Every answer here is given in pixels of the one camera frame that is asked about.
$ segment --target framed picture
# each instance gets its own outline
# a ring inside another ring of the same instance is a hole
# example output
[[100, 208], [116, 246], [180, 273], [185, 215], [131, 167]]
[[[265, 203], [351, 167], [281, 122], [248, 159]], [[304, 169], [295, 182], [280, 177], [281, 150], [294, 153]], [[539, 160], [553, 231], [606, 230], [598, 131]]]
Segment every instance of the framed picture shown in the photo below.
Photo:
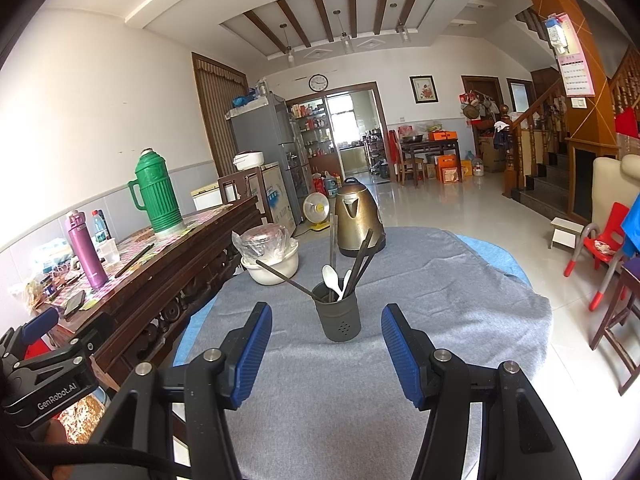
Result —
[[436, 85], [433, 84], [433, 76], [414, 75], [409, 78], [414, 89], [416, 103], [437, 103]]

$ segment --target white spoon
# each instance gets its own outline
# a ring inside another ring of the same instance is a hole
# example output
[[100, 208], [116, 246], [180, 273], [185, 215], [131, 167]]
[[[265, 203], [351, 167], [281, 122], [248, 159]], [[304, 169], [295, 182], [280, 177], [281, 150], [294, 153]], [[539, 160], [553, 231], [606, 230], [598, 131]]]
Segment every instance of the white spoon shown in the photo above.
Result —
[[325, 265], [322, 268], [322, 279], [324, 284], [334, 291], [338, 296], [342, 293], [340, 290], [340, 283], [338, 281], [338, 273], [331, 265]]
[[351, 269], [347, 270], [347, 273], [344, 275], [344, 280], [342, 281], [343, 289], [341, 290], [340, 294], [338, 294], [338, 301], [340, 301], [344, 296], [344, 293], [347, 290], [347, 284], [349, 283], [350, 277], [351, 277]]

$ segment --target pendant light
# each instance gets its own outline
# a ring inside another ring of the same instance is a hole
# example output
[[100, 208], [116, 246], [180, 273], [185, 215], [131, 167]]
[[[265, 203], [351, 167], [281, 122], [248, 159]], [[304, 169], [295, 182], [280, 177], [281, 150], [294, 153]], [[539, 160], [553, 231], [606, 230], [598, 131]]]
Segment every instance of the pendant light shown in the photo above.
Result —
[[289, 63], [289, 68], [293, 68], [296, 65], [296, 58], [293, 57], [293, 49], [289, 44], [289, 38], [287, 37], [287, 24], [281, 23], [280, 28], [284, 32], [284, 40], [287, 43], [287, 63]]
[[409, 36], [409, 31], [402, 23], [398, 25], [397, 30], [403, 43], [411, 43], [411, 36]]
[[342, 43], [342, 48], [344, 49], [345, 54], [353, 54], [353, 43], [351, 43], [351, 37], [344, 31], [342, 27], [342, 20], [340, 19], [340, 10], [334, 10], [334, 14], [338, 16], [338, 22], [340, 23], [340, 30], [342, 34], [340, 35], [340, 42]]

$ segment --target wooden sideboard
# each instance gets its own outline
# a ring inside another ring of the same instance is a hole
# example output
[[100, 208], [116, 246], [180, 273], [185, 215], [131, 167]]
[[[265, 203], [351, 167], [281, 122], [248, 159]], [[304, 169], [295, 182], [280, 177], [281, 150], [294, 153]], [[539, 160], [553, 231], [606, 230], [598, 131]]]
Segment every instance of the wooden sideboard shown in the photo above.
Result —
[[226, 210], [220, 215], [162, 249], [91, 310], [69, 321], [61, 319], [50, 332], [54, 341], [66, 343], [96, 314], [107, 312], [116, 329], [95, 354], [102, 371], [122, 384], [139, 362], [159, 365], [190, 317], [233, 275], [241, 256], [231, 242], [231, 231], [242, 234], [262, 223], [256, 204], [254, 196], [222, 206]]

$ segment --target checkered tablecloth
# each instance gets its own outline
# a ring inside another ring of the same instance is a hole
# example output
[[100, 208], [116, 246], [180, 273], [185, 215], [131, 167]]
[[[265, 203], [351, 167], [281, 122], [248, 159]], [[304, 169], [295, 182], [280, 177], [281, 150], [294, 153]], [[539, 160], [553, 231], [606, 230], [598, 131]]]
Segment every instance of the checkered tablecloth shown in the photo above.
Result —
[[[53, 301], [49, 301], [49, 303], [57, 306], [63, 306], [69, 298], [72, 298], [78, 292], [84, 290], [86, 293], [86, 302], [84, 304], [84, 307], [82, 307], [82, 310], [89, 310], [90, 308], [93, 308], [102, 298], [109, 294], [113, 289], [117, 288], [133, 272], [144, 266], [149, 260], [155, 258], [166, 247], [177, 242], [180, 238], [188, 234], [196, 227], [203, 225], [205, 222], [211, 220], [212, 218], [215, 218], [216, 216], [220, 216], [228, 208], [229, 205], [223, 205], [213, 210], [207, 210], [201, 213], [193, 214], [185, 219], [186, 227], [182, 232], [163, 240], [156, 239], [151, 227], [148, 227], [138, 232], [137, 234], [130, 236], [118, 245], [120, 261], [111, 266], [105, 266], [104, 270], [106, 270], [107, 272], [109, 281], [105, 283], [100, 288], [100, 290], [93, 290], [91, 285], [89, 285], [89, 281], [87, 280], [86, 276], [82, 275], [82, 277], [75, 284], [63, 288], [56, 299]], [[154, 244], [154, 246], [148, 253], [142, 256], [142, 258], [140, 258], [133, 266], [127, 269], [127, 271], [123, 275], [119, 276], [118, 278], [114, 278], [114, 276], [119, 272], [120, 269], [122, 269], [134, 256], [136, 256], [136, 254], [138, 254], [149, 244]]]

